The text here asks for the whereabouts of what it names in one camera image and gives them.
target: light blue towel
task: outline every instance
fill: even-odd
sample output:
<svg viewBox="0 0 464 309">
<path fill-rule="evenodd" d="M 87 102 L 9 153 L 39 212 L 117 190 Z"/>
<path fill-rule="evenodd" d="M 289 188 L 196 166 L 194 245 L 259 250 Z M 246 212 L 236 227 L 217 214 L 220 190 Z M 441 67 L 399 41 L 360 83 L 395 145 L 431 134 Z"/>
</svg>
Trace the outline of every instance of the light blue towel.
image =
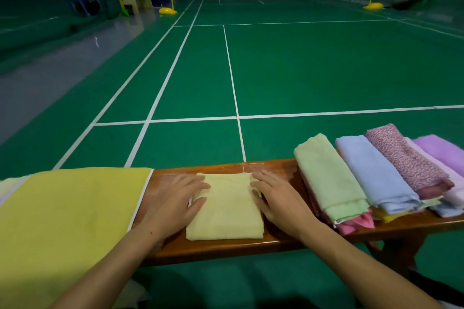
<svg viewBox="0 0 464 309">
<path fill-rule="evenodd" d="M 335 144 L 372 206 L 392 215 L 421 205 L 419 196 L 366 137 L 345 136 Z"/>
<path fill-rule="evenodd" d="M 442 218 L 452 218 L 453 216 L 461 215 L 464 210 L 454 207 L 449 201 L 441 200 L 441 204 L 430 207 L 434 212 Z"/>
</svg>

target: hand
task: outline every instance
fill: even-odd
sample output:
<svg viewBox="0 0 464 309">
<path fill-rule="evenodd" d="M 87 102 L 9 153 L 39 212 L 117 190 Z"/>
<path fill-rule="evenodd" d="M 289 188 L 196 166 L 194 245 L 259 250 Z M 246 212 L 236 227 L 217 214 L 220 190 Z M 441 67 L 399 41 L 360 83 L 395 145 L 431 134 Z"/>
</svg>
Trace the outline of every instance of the hand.
<svg viewBox="0 0 464 309">
<path fill-rule="evenodd" d="M 263 193 L 267 201 L 253 195 L 256 205 L 270 222 L 301 241 L 305 228 L 319 222 L 301 195 L 290 183 L 266 170 L 252 175 L 258 181 L 250 185 Z"/>
<path fill-rule="evenodd" d="M 164 240 L 192 222 L 205 204 L 206 197 L 197 199 L 190 207 L 187 205 L 197 192 L 211 187 L 203 182 L 204 179 L 204 176 L 177 175 L 155 195 L 140 224 L 149 230 L 155 242 Z"/>
</svg>

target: yellow post base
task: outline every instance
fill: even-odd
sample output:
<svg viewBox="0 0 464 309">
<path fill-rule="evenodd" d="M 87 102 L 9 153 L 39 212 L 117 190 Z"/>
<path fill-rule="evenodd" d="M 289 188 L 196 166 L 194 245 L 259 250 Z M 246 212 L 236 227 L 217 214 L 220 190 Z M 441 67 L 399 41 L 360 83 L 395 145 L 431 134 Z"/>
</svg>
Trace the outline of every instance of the yellow post base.
<svg viewBox="0 0 464 309">
<path fill-rule="evenodd" d="M 171 9 L 170 7 L 161 7 L 159 9 L 159 13 L 161 15 L 175 15 L 177 11 L 175 11 L 174 9 Z"/>
<path fill-rule="evenodd" d="M 366 9 L 366 10 L 382 10 L 383 9 L 383 4 L 381 2 L 372 2 L 368 5 L 366 5 L 365 7 L 363 7 L 363 9 Z"/>
</svg>

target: forearm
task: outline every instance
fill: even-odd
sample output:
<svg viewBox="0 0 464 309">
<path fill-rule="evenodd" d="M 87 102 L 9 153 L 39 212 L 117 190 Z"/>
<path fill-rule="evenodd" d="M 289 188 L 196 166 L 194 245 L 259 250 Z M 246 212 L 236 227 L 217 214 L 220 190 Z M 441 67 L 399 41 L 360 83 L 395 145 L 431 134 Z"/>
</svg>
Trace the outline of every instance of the forearm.
<svg viewBox="0 0 464 309">
<path fill-rule="evenodd" d="M 322 223 L 308 227 L 302 241 L 366 308 L 441 308 L 428 294 Z"/>
<path fill-rule="evenodd" d="M 128 232 L 102 260 L 62 294 L 50 309 L 111 308 L 153 246 L 146 233 L 141 227 Z"/>
</svg>

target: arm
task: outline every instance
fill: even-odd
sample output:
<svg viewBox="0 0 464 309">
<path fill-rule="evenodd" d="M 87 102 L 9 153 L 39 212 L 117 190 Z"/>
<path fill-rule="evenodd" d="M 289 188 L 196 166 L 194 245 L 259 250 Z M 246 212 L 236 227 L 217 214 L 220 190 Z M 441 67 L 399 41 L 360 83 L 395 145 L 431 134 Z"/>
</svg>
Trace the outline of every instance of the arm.
<svg viewBox="0 0 464 309">
<path fill-rule="evenodd" d="M 266 218 L 312 250 L 370 309 L 442 308 L 428 294 L 333 232 L 313 215 L 301 195 L 287 181 L 254 172 L 266 202 L 254 197 Z"/>
<path fill-rule="evenodd" d="M 50 309 L 111 308 L 117 296 L 152 248 L 188 225 L 206 198 L 187 207 L 190 197 L 210 186 L 204 176 L 177 175 L 151 201 L 142 222 L 78 282 L 50 306 Z"/>
</svg>

